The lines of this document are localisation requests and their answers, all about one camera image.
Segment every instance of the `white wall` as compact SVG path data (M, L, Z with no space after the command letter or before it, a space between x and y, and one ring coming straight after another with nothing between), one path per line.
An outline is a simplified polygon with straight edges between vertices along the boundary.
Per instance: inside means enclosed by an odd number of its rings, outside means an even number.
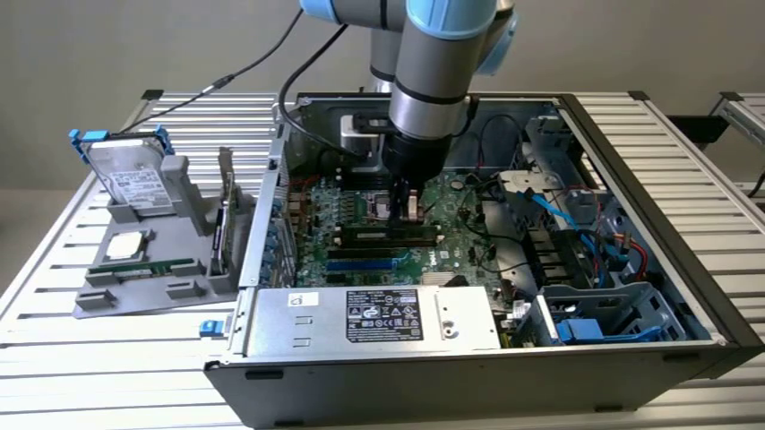
M68 147L68 130L117 128L147 88L204 87L269 47L296 4L2 0L0 187L75 188L85 168ZM719 90L765 92L762 0L516 4L508 63L498 76L475 81L476 90L645 90L673 113L705 113ZM332 29L303 20L283 50L231 90L275 91ZM367 32L350 31L295 88L360 86L367 45ZM750 176L765 162L749 147L714 154Z

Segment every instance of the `metal rail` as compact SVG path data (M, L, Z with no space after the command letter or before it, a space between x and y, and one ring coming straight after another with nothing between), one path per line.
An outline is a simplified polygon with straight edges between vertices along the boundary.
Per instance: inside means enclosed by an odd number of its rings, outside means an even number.
M167 94L153 111L188 97ZM650 103L626 94L578 95L690 248L765 337L765 236L741 192ZM271 95L216 94L161 120L191 179L216 193L215 148L233 147L237 182L257 194L272 132ZM84 185L14 285L0 299L0 428L243 428L200 372L224 340L199 324L233 302L77 321L75 291L105 232L107 195ZM634 413L520 417L370 429L725 428L765 426L765 356L718 380L691 381Z

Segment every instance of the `blue cable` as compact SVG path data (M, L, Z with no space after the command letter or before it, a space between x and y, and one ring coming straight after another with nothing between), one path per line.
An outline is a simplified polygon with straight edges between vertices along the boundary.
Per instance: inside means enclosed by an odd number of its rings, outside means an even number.
M531 199L539 203L539 205L544 208L544 210L547 212L550 212L552 215L556 215L558 217L560 217L563 219L563 221L566 222L566 224L568 225L568 227L578 229L578 225L576 222L574 221L574 218L571 218L571 216L564 213L563 211L558 210L543 198L540 195L535 194ZM586 236L580 236L582 242L585 243L585 246L587 247L589 251L593 253L593 255L598 255L597 254L597 250L598 248L595 247L595 244L593 243L591 240L589 240L589 237ZM598 281L598 286L601 288L603 288L606 286L606 274L605 272L599 275L599 281Z

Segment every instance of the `metal sheet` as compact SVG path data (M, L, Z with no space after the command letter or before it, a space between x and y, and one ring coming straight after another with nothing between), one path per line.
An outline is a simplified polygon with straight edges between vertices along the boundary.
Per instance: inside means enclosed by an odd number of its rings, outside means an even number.
M188 97L189 94L165 94L156 109ZM651 134L662 128L659 124L649 126L650 134L642 133L646 129L641 127L634 129L638 134L629 134L634 125L617 124L615 118L621 116L649 114L642 103L626 94L607 93L589 93L579 100L597 117L609 116L607 126L619 127L610 129L618 130L610 135L611 142L635 172L702 172L695 159L679 147L678 137L671 133ZM272 103L271 95L215 94L172 117L269 117ZM224 124L164 122L175 130L172 138L179 151L189 155L191 179L207 181L203 189L209 190L208 193L216 183L209 181L207 172L216 162L215 145L221 141L233 146L233 168L240 168L245 178L253 180L247 191L256 193L256 166L263 165L268 154L269 125L261 126L267 122L259 120L248 122L256 126L231 125L232 121ZM657 146L663 151L654 151ZM232 312L233 303L92 322L76 322L66 316L72 311L75 288L83 282L84 268L77 266L87 264L92 245L108 223L108 213L103 210L108 197L97 188L89 177L25 270L0 298L0 428L240 430L235 414L195 365L196 355L220 350L224 343L224 340L199 340L199 323L204 319L223 319ZM709 264L722 270L714 278L735 299L755 332L765 336L765 274L750 272L758 267L757 253L762 244L757 226L746 214L733 213L730 208L738 204L729 200L727 192L711 178L707 185L657 183L646 189L665 211L725 211L703 216L695 212L677 213L671 220L677 221L690 247L709 255ZM717 260L719 255L729 260ZM727 272L725 267L742 271ZM751 430L762 428L765 423L763 393L765 357L759 356L718 380L685 383L634 413L356 428L606 430L650 427L658 430L681 426L687 430Z

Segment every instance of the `open computer chassis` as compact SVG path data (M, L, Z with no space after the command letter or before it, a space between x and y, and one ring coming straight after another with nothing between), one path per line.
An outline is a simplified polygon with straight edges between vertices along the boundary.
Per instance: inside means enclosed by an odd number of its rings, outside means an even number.
M633 410L761 351L576 97L479 96L394 227L379 141L348 127L388 96L299 96L307 129L371 156L287 125L273 141L205 365L248 426Z

